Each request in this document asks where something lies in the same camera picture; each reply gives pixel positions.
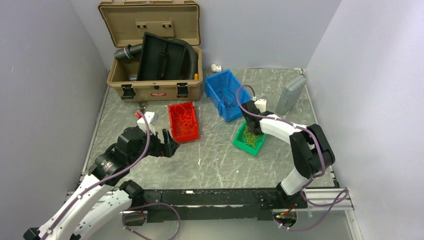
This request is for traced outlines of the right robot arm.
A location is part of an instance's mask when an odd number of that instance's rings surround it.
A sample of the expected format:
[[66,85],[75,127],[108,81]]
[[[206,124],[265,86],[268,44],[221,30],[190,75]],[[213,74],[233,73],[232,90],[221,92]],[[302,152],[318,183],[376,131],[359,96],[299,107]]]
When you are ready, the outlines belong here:
[[303,187],[321,176],[336,158],[318,124],[302,125],[282,119],[270,111],[260,112],[253,100],[239,105],[248,130],[254,135],[271,135],[291,147],[294,168],[276,186],[276,203],[289,207]]

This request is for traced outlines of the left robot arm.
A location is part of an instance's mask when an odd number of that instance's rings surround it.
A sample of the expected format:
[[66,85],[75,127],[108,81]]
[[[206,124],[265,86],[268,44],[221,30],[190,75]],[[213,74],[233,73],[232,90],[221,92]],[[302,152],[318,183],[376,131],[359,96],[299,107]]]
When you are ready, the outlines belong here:
[[177,143],[167,129],[164,140],[157,132],[128,127],[117,141],[99,155],[79,187],[59,211],[40,227],[29,228],[25,240],[85,240],[125,209],[137,210],[144,203],[144,189],[133,180],[125,181],[106,203],[95,203],[126,176],[132,167],[147,156],[171,158]]

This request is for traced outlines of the white pipe elbow fitting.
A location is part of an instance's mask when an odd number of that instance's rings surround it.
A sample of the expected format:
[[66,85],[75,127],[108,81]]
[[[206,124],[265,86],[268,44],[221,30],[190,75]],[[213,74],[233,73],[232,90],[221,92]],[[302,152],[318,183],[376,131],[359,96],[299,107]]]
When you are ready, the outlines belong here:
[[222,71],[222,66],[213,63],[210,65],[210,69],[213,73],[220,73]]

